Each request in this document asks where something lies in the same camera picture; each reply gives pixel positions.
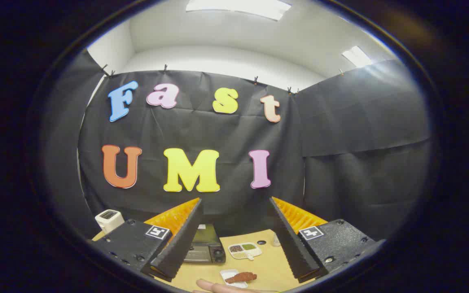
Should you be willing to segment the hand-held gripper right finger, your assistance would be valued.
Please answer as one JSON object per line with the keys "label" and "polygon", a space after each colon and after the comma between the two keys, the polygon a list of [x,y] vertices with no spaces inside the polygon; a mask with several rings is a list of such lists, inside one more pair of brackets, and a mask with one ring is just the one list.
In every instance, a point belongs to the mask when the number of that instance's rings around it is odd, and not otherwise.
{"label": "hand-held gripper right finger", "polygon": [[322,278],[359,262],[377,242],[344,219],[326,221],[279,198],[269,199],[272,230],[298,282]]}

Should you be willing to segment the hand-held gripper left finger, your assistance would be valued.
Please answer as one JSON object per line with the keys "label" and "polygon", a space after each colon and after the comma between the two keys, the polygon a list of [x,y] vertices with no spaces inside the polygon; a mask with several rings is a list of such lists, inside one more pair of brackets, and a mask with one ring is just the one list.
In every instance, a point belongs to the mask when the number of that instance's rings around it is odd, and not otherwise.
{"label": "hand-held gripper left finger", "polygon": [[195,198],[147,221],[129,219],[93,244],[125,269],[171,282],[202,215],[202,200]]}

